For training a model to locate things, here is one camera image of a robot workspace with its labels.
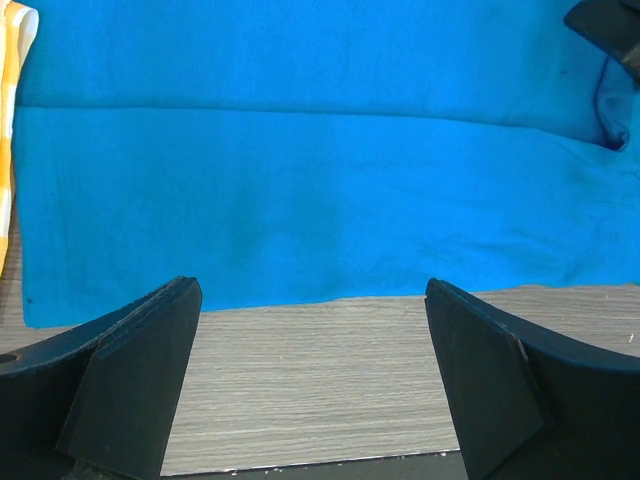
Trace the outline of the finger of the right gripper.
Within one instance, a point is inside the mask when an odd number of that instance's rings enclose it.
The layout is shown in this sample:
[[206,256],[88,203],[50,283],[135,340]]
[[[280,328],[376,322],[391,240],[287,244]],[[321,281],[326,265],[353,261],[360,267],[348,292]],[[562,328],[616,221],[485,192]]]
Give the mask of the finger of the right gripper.
[[639,0],[579,1],[563,23],[639,79]]

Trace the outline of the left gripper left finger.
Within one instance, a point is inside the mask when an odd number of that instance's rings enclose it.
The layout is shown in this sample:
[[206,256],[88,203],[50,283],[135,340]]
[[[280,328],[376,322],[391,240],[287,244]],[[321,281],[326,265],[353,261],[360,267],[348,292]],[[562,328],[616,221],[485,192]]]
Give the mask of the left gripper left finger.
[[1,476],[157,479],[202,304],[177,277],[1,356]]

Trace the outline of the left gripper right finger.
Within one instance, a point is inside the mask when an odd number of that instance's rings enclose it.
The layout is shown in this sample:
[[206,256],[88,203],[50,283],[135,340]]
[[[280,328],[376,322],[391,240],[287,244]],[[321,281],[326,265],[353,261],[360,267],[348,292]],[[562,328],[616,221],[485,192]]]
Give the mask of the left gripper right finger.
[[425,308],[469,478],[638,478],[638,357],[556,333],[435,278]]

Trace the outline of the blue t shirt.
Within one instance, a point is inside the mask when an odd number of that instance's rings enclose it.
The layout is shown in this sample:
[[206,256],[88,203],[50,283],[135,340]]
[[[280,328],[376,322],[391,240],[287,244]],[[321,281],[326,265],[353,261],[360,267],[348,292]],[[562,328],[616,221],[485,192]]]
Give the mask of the blue t shirt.
[[639,279],[639,94],[567,1],[38,1],[26,323]]

